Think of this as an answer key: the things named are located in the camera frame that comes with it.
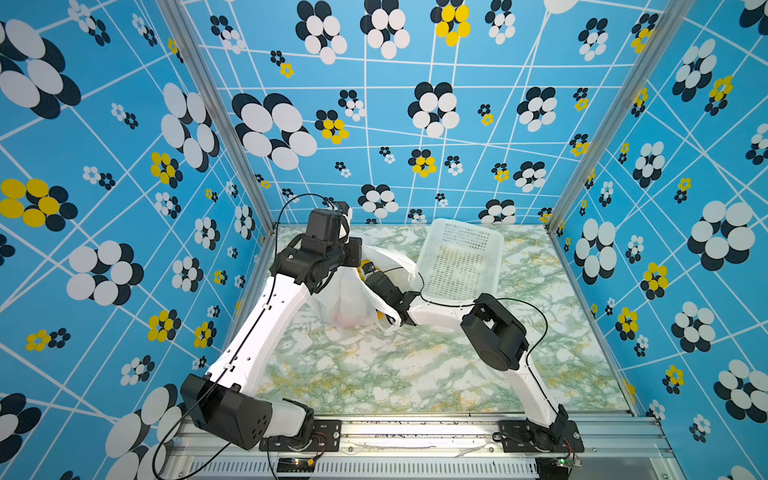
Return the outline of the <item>white plastic bag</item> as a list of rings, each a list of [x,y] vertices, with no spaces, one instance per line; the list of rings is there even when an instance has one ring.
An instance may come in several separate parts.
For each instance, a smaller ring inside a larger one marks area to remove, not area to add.
[[[387,276],[402,291],[409,291],[411,283],[417,277],[417,265],[406,255],[389,249],[375,246],[362,248],[362,262],[372,261],[377,271],[387,271]],[[308,306],[310,310],[324,322],[336,325],[335,314],[339,305],[359,305],[365,307],[366,323],[379,326],[376,309],[396,316],[396,311],[387,306],[384,301],[374,294],[358,276],[357,268],[341,267],[333,275],[328,286],[320,292],[310,296]],[[381,327],[387,331],[393,327]]]

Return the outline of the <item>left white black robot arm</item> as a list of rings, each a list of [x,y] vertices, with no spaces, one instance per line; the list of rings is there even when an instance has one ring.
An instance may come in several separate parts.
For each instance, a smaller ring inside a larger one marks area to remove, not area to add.
[[[181,395],[195,427],[244,450],[283,437],[310,442],[314,411],[299,402],[256,396],[258,382],[277,344],[311,295],[341,268],[356,268],[362,241],[350,234],[351,209],[339,202],[311,212],[303,234],[279,251],[257,304],[232,342],[204,376],[191,374]]]

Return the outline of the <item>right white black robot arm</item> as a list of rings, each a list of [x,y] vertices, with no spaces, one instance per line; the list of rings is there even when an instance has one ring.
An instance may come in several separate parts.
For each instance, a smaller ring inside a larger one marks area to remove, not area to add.
[[[365,292],[376,309],[398,325],[453,328],[463,332],[478,357],[502,372],[524,408],[532,428],[560,436],[568,422],[565,408],[545,388],[531,352],[535,348],[527,330],[503,304],[489,293],[475,300],[449,305],[424,299],[418,291],[404,291],[387,271],[363,276]]]

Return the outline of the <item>yellow fruit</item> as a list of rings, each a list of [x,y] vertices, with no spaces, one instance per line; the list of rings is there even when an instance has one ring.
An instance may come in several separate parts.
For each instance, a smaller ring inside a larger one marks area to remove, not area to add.
[[[364,260],[357,268],[358,276],[362,281],[365,281],[370,275],[377,271],[377,267],[370,260]]]

